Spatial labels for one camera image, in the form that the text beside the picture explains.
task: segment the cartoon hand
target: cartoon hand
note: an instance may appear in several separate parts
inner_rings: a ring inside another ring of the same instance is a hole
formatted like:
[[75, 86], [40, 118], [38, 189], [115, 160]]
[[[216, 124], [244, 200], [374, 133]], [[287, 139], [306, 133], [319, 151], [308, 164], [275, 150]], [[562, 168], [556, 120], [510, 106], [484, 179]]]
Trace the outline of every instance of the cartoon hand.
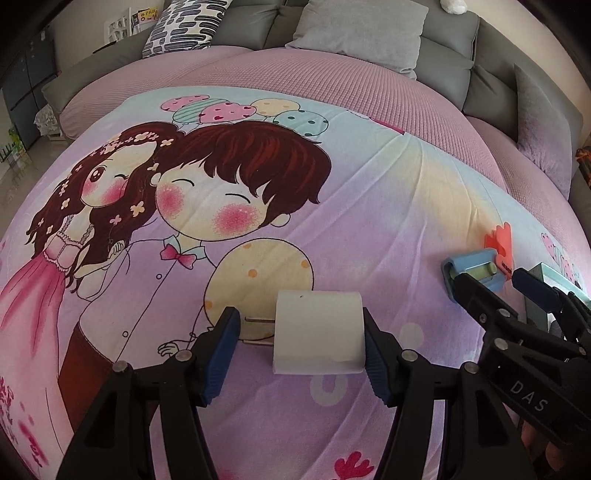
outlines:
[[107, 257], [107, 259], [115, 260], [115, 258], [117, 258], [117, 256], [124, 250], [124, 248], [125, 242], [123, 240], [119, 240], [115, 245], [111, 247], [111, 250], [109, 250], [109, 256]]
[[166, 355], [173, 356], [178, 351], [180, 351], [180, 348], [176, 344], [176, 342], [163, 343], [162, 345], [160, 345], [158, 347], [158, 353], [160, 354], [160, 356], [166, 356]]

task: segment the pink cheek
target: pink cheek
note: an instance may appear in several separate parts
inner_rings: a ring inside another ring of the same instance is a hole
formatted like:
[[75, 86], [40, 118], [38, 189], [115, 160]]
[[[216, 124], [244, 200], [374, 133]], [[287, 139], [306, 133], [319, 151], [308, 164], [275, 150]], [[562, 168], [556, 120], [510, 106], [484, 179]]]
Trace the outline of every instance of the pink cheek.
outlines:
[[223, 236], [240, 235], [254, 230], [258, 225], [259, 214], [251, 205], [226, 205], [213, 219], [217, 233]]
[[127, 185], [127, 180], [125, 179], [115, 179], [111, 186], [107, 189], [106, 192], [100, 198], [100, 202], [103, 205], [111, 205], [119, 200], [123, 194], [125, 193], [125, 186]]
[[171, 184], [156, 190], [158, 211], [166, 218], [175, 218], [183, 210], [184, 196], [182, 190]]
[[87, 196], [90, 195], [92, 192], [96, 190], [96, 182], [92, 182], [89, 179], [86, 179], [84, 185], [82, 186], [82, 195]]

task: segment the cartoon print blanket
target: cartoon print blanket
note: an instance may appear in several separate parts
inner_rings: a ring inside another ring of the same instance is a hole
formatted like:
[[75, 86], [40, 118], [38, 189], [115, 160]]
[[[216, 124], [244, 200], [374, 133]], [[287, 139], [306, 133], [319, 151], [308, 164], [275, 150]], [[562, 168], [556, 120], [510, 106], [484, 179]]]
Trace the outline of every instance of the cartoon print blanket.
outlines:
[[[440, 263], [504, 222], [517, 267], [544, 262], [584, 289], [513, 198], [394, 126], [260, 90], [130, 98], [61, 155], [5, 235], [0, 424], [52, 480], [115, 361], [158, 364], [229, 304], [273, 318], [280, 289], [359, 291], [403, 347], [457, 367], [481, 331], [448, 299]], [[363, 374], [274, 375], [261, 325], [243, 325], [222, 393], [200, 411], [220, 478], [370, 478], [394, 412]], [[438, 406], [425, 478], [442, 428]], [[158, 411], [151, 437], [166, 479]]]

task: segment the cartoon girl's face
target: cartoon girl's face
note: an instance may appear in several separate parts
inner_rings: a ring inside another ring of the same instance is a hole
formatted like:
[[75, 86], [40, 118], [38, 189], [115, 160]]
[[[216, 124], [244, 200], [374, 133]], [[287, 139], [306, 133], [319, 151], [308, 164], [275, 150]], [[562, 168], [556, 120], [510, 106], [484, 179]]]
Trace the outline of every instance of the cartoon girl's face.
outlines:
[[105, 207], [125, 194], [131, 173], [148, 161], [156, 149], [156, 142], [128, 145], [114, 152], [97, 165], [86, 177], [82, 187], [82, 202], [89, 207]]

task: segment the gray cushion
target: gray cushion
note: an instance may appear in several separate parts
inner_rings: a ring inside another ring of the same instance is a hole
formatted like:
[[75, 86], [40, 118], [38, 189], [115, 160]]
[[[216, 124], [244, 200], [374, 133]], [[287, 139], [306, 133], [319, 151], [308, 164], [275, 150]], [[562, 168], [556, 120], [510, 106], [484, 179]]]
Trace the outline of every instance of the gray cushion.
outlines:
[[56, 114], [86, 85], [121, 67], [139, 60], [151, 29], [119, 40], [86, 57], [42, 88], [43, 96]]
[[570, 184], [569, 203], [583, 227], [587, 241], [591, 244], [591, 189], [578, 169]]
[[212, 45], [233, 45], [260, 50], [277, 16], [276, 5], [248, 5], [226, 11]]
[[441, 8], [440, 0], [414, 0], [429, 8], [423, 26], [423, 38], [458, 52], [473, 60], [474, 40], [480, 18], [473, 12], [450, 15]]
[[421, 38], [421, 50], [414, 71], [417, 80], [432, 88], [461, 110], [470, 85], [473, 61], [428, 38]]
[[569, 123], [519, 65], [515, 65], [515, 77], [519, 116], [517, 148], [568, 199], [572, 166]]
[[311, 0], [287, 46], [347, 55], [416, 78], [427, 12], [408, 0]]
[[476, 64], [517, 91], [514, 65], [519, 65], [542, 88], [552, 105], [560, 110], [570, 125], [573, 155], [579, 146], [583, 115], [571, 103], [542, 68], [513, 45], [496, 28], [480, 20], [476, 41]]
[[283, 0], [232, 0], [230, 8], [248, 7], [251, 5], [282, 5]]
[[303, 9], [304, 7], [280, 6], [279, 14], [275, 17], [275, 22], [269, 30], [264, 48], [284, 47], [285, 44], [292, 41]]
[[517, 94], [480, 65], [472, 69], [462, 111], [491, 124], [517, 142]]

